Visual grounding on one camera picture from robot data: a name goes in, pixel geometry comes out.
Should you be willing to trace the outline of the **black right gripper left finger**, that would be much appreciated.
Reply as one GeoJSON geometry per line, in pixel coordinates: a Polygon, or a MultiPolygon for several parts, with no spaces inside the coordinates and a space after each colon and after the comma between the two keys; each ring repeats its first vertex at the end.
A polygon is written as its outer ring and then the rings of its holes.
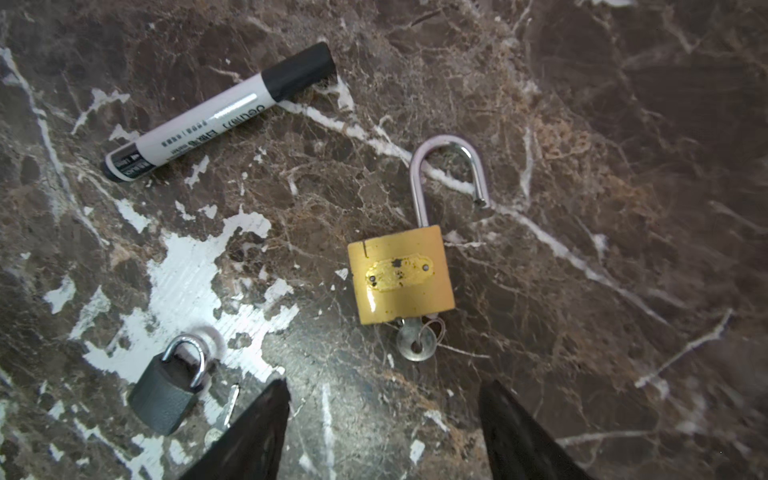
{"type": "Polygon", "coordinates": [[[183,479],[278,477],[290,413],[287,381],[276,379],[249,405],[183,479]]]}

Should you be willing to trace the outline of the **small dark grey padlock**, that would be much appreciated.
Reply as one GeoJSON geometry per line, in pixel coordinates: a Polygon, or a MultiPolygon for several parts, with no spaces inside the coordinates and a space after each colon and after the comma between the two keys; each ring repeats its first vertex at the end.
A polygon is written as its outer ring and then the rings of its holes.
{"type": "Polygon", "coordinates": [[[203,390],[209,356],[208,346],[199,336],[176,336],[151,359],[128,396],[128,405],[137,418],[157,434],[174,433],[203,390]],[[196,351],[196,364],[177,354],[182,345],[196,351]]]}

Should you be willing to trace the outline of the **silver brass padlock key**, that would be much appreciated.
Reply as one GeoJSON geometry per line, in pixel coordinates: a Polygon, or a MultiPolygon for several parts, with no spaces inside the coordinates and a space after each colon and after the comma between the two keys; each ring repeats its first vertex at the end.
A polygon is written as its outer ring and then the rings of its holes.
{"type": "Polygon", "coordinates": [[[396,345],[408,361],[423,362],[435,355],[446,333],[445,321],[437,315],[400,321],[396,345]]]}

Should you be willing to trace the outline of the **brass padlock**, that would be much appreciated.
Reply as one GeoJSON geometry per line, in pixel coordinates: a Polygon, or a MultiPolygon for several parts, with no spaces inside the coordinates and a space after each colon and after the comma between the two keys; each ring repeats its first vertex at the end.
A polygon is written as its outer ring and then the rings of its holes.
{"type": "Polygon", "coordinates": [[[487,206],[489,189],[481,158],[474,146],[456,135],[437,135],[413,154],[409,179],[416,229],[354,242],[348,245],[350,273],[357,311],[363,325],[421,318],[455,308],[442,232],[429,223],[422,164],[443,147],[456,147],[468,159],[475,202],[487,206]]]}

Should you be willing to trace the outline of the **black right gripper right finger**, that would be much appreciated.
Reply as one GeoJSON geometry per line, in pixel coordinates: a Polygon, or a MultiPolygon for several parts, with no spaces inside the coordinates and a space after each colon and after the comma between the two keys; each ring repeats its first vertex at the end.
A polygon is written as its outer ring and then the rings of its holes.
{"type": "Polygon", "coordinates": [[[591,479],[499,381],[481,384],[478,411],[494,479],[591,479]]]}

